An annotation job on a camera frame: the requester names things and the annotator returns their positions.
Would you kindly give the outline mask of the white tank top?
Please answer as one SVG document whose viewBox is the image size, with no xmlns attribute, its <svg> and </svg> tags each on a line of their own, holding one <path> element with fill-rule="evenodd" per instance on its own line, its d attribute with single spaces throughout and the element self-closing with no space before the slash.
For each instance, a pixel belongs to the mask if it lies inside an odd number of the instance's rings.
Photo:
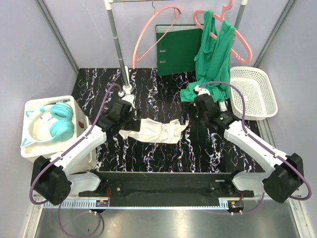
<svg viewBox="0 0 317 238">
<path fill-rule="evenodd" d="M 181 139 L 182 132 L 188 126 L 187 120 L 181 125 L 178 119 L 169 123 L 161 123 L 150 118 L 141 119 L 140 131 L 120 130 L 122 138 L 131 137 L 144 143 L 176 144 Z"/>
</svg>

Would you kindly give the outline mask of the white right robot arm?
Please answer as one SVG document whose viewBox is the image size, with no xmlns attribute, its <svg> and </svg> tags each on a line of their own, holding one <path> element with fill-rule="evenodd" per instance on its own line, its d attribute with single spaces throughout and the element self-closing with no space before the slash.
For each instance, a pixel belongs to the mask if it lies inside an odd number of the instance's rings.
<svg viewBox="0 0 317 238">
<path fill-rule="evenodd" d="M 266 193 L 278 203 L 284 203 L 303 184 L 303 160 L 296 153 L 288 155 L 272 147 L 245 127 L 230 111 L 220 111 L 212 97 L 202 94 L 194 99 L 190 122 L 222 134 L 224 139 L 235 144 L 263 169 L 262 173 L 236 171 L 225 184 L 229 196 L 242 191 Z"/>
</svg>

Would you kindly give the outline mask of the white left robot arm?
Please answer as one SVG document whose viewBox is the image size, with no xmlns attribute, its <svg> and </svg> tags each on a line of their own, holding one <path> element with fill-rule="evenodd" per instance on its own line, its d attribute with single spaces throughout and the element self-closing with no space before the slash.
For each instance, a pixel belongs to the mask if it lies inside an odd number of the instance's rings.
<svg viewBox="0 0 317 238">
<path fill-rule="evenodd" d="M 119 134 L 144 143 L 176 144 L 189 125 L 185 116 L 161 123 L 152 119 L 133 119 L 132 104 L 117 99 L 105 114 L 98 114 L 94 123 L 67 149 L 45 158 L 38 157 L 33 163 L 29 198 L 36 191 L 53 205 L 61 204 L 69 195 L 91 191 L 95 196 L 106 193 L 107 184 L 96 172 L 78 170 L 84 158 L 108 139 Z"/>
</svg>

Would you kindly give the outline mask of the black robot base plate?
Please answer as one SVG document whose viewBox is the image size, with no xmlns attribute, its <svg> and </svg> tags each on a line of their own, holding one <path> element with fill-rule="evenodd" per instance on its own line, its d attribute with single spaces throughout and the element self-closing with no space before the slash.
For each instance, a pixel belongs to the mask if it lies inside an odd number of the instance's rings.
<svg viewBox="0 0 317 238">
<path fill-rule="evenodd" d="M 81 197 L 110 196 L 110 206 L 151 209 L 219 206 L 219 199 L 254 198 L 229 183 L 229 173 L 100 172 L 101 188 L 83 191 Z"/>
</svg>

